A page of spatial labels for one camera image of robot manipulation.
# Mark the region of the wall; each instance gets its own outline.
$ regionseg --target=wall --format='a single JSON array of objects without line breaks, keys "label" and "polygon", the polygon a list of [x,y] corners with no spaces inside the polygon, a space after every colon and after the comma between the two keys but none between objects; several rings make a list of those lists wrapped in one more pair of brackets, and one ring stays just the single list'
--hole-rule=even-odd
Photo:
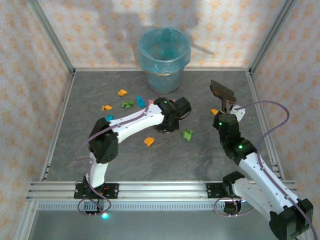
[{"label": "wall", "polygon": [[192,40],[188,67],[248,68],[285,0],[40,0],[76,68],[134,68],[138,38],[172,26]]},{"label": "wall", "polygon": [[27,1],[2,1],[0,26],[0,239],[12,240],[70,76]]},{"label": "wall", "polygon": [[[254,76],[262,100],[282,103],[287,124],[273,133],[288,179],[314,204],[320,233],[320,4],[298,0]],[[285,119],[279,107],[264,105],[270,127]]]}]

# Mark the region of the green led light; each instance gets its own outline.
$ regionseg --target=green led light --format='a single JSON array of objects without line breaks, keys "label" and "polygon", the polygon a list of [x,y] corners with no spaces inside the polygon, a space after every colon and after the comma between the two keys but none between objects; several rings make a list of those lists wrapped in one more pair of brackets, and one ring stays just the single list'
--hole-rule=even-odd
[{"label": "green led light", "polygon": [[106,212],[104,212],[104,213],[101,215],[101,217],[102,217],[103,219],[107,219],[107,218],[109,218],[109,215],[108,215]]}]

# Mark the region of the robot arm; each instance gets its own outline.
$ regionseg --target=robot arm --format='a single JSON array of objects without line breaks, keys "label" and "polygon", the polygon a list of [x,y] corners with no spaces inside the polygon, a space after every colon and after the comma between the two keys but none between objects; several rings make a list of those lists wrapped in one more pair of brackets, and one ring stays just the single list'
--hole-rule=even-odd
[{"label": "robot arm", "polygon": [[123,140],[151,126],[161,133],[178,130],[179,119],[190,111],[190,103],[184,97],[176,102],[162,97],[155,100],[154,104],[150,104],[147,111],[142,109],[109,122],[105,118],[99,119],[90,137],[106,128],[111,127],[111,129],[89,142],[90,157],[93,159],[89,180],[93,188],[105,182],[108,164],[118,155],[118,145]]},{"label": "robot arm", "polygon": [[[310,219],[313,217],[313,205],[307,198],[300,200],[263,160],[262,167],[260,166],[257,149],[250,141],[241,137],[236,115],[219,111],[214,117],[213,127],[219,132],[220,144],[227,157],[256,182],[254,186],[241,173],[233,172],[223,178],[222,185],[227,195],[241,197],[258,210],[269,221],[272,232],[279,240],[294,239],[308,230],[309,224],[289,198]],[[280,192],[264,170],[285,190],[286,195]]]}]

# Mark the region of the paper scrap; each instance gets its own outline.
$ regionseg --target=paper scrap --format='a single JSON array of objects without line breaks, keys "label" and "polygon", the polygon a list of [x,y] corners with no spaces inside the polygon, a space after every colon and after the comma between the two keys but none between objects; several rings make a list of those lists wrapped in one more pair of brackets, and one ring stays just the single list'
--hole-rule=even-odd
[{"label": "paper scrap", "polygon": [[127,92],[126,90],[121,89],[121,90],[118,92],[118,95],[119,95],[120,97],[122,97],[122,96],[126,95],[127,93],[128,93],[128,92]]},{"label": "paper scrap", "polygon": [[144,109],[146,107],[146,103],[145,101],[142,99],[142,97],[140,97],[139,95],[136,96],[136,103],[138,104],[138,106],[142,109]]},{"label": "paper scrap", "polygon": [[153,137],[147,137],[145,140],[144,140],[144,143],[149,147],[151,146],[151,144],[153,144],[155,142],[155,139]]},{"label": "paper scrap", "polygon": [[112,106],[109,106],[109,105],[105,105],[105,106],[102,106],[102,111],[104,110],[111,110],[113,107]]},{"label": "paper scrap", "polygon": [[183,138],[187,139],[188,142],[190,142],[192,134],[194,134],[194,131],[191,129],[187,129],[182,132]]},{"label": "paper scrap", "polygon": [[111,120],[113,120],[114,119],[114,116],[112,115],[112,114],[110,114],[109,116],[107,116],[106,118],[105,118],[105,120],[107,121],[107,122],[109,122],[109,121],[111,121]]},{"label": "paper scrap", "polygon": [[219,110],[213,108],[213,109],[211,109],[211,112],[212,112],[214,115],[217,115],[217,113],[219,112]]},{"label": "paper scrap", "polygon": [[125,101],[122,103],[123,108],[130,108],[131,106],[135,105],[134,101]]}]

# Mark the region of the orange crumpled paper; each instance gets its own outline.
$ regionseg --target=orange crumpled paper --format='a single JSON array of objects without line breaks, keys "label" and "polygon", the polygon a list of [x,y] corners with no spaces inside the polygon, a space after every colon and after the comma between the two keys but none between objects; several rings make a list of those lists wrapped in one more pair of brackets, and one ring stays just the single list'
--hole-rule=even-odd
[{"label": "orange crumpled paper", "polygon": [[122,96],[126,95],[127,93],[128,93],[128,92],[127,92],[126,90],[121,89],[121,90],[118,92],[118,95],[119,95],[120,97],[122,97]]},{"label": "orange crumpled paper", "polygon": [[144,143],[149,147],[151,146],[151,144],[153,144],[155,142],[155,139],[153,137],[147,137],[145,140],[144,140]]},{"label": "orange crumpled paper", "polygon": [[112,106],[109,106],[109,105],[105,105],[105,106],[102,106],[102,111],[104,110],[111,110],[113,107]]},{"label": "orange crumpled paper", "polygon": [[210,111],[211,111],[214,115],[217,115],[217,113],[219,112],[219,110],[217,110],[217,109],[215,109],[215,108],[211,109]]}]

